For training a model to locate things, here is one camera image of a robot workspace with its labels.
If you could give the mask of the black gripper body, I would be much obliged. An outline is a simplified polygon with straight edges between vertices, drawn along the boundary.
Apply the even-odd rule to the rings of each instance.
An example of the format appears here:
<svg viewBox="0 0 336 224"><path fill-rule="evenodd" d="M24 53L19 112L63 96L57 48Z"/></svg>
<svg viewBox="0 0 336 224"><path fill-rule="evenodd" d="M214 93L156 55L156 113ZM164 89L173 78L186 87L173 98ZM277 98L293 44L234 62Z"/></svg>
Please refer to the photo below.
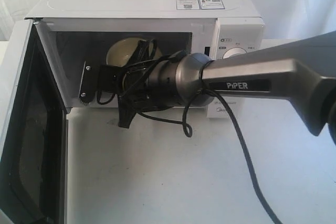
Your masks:
<svg viewBox="0 0 336 224"><path fill-rule="evenodd" d="M131 64L118 75L119 111L161 111L176 106L176 60Z"/></svg>

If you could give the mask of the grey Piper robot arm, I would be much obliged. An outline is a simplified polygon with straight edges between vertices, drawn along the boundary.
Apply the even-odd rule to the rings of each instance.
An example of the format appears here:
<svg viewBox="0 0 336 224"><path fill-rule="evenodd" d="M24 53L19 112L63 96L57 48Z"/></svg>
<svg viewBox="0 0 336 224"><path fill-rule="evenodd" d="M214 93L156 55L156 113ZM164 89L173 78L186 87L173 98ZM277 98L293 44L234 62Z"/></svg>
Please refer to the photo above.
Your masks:
<svg viewBox="0 0 336 224"><path fill-rule="evenodd" d="M179 51L127 66L117 84L123 128L137 113L223 95L288 100L311 134L327 126L335 137L335 32L219 60Z"/></svg>

